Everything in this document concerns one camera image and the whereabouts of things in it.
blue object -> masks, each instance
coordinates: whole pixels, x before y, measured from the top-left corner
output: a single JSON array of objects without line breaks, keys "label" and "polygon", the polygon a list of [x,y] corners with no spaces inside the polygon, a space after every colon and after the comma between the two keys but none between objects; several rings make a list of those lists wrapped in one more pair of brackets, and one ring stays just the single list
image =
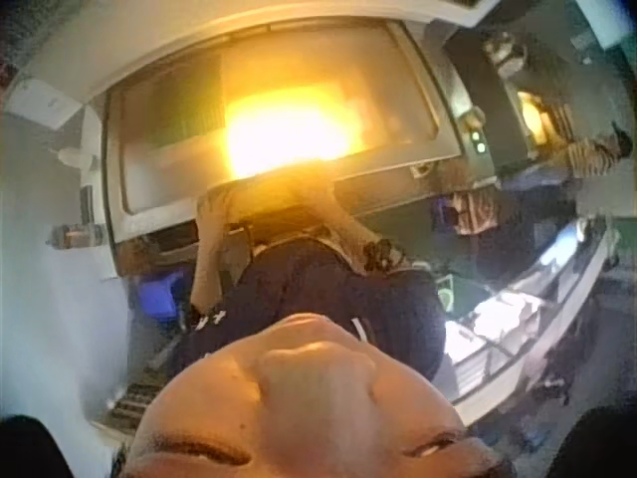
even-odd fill
[{"label": "blue object", "polygon": [[137,286],[137,296],[142,311],[165,324],[177,320],[179,308],[172,291],[175,285],[183,282],[184,276],[184,271],[176,271],[141,282]]}]

bright light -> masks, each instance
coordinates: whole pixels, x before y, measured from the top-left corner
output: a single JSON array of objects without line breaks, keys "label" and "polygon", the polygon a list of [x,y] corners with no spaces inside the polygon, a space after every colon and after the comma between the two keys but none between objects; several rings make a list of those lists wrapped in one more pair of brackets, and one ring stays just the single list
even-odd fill
[{"label": "bright light", "polygon": [[447,339],[445,342],[445,354],[451,358],[452,363],[467,358],[485,345],[485,341],[460,324],[447,321],[445,323]]},{"label": "bright light", "polygon": [[494,342],[520,325],[521,310],[495,297],[480,304],[476,312],[479,315],[474,321],[474,332]]},{"label": "bright light", "polygon": [[555,242],[541,255],[539,262],[543,266],[555,264],[563,267],[577,252],[577,226],[569,224],[555,239]]},{"label": "bright light", "polygon": [[533,139],[539,145],[546,144],[546,132],[544,131],[544,124],[541,122],[541,114],[537,107],[526,95],[520,95],[522,102],[522,115],[525,118],[525,123],[533,135]]},{"label": "bright light", "polygon": [[364,150],[360,116],[336,84],[241,99],[227,107],[226,124],[228,155],[236,179]]}]

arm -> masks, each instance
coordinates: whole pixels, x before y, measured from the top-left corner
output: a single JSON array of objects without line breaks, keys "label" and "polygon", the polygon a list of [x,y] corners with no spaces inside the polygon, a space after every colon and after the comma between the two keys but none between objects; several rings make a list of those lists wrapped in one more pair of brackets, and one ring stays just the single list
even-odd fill
[{"label": "arm", "polygon": [[[382,240],[338,204],[333,194],[333,181],[322,163],[297,168],[290,182],[299,201],[340,238],[344,249],[360,265],[368,261],[365,248]],[[389,259],[394,267],[406,263],[404,255],[391,248]]]},{"label": "arm", "polygon": [[219,251],[226,232],[230,200],[230,193],[224,191],[216,196],[207,193],[197,202],[199,249],[190,303],[200,314],[205,314],[221,299]]}]

floor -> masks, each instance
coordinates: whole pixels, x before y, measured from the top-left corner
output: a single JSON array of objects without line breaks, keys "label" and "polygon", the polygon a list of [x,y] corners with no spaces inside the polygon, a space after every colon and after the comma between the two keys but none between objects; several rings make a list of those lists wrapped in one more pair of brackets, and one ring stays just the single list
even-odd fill
[{"label": "floor", "polygon": [[521,478],[545,476],[560,444],[587,410],[617,404],[626,395],[637,393],[635,283],[612,284],[605,289],[596,314],[596,344],[589,359],[579,366],[571,402],[568,406],[557,400],[546,403],[532,417],[533,426],[548,429],[550,434],[539,451],[515,460]]}]

person in background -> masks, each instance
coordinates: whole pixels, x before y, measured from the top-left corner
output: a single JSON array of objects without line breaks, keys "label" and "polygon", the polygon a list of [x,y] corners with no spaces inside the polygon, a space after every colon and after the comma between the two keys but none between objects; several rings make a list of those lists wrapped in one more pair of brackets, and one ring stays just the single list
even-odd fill
[{"label": "person in background", "polygon": [[232,191],[204,196],[187,320],[192,332],[176,349],[171,374],[287,316],[311,312],[433,377],[444,352],[445,313],[429,272],[411,267],[399,248],[340,207],[322,162],[282,174],[301,205],[331,234],[301,235],[266,247],[222,297],[218,251]]},{"label": "person in background", "polygon": [[554,152],[538,164],[504,178],[503,189],[528,190],[602,176],[608,174],[619,161],[632,155],[632,139],[615,122],[612,124],[613,134],[601,134],[596,138],[572,143],[567,143],[559,136],[550,120],[545,119],[542,123]]},{"label": "person in background", "polygon": [[429,273],[347,214],[323,169],[291,188],[348,252],[271,246],[221,297],[231,197],[204,198],[192,331],[117,460],[122,476],[514,476],[428,381],[445,343]]}]

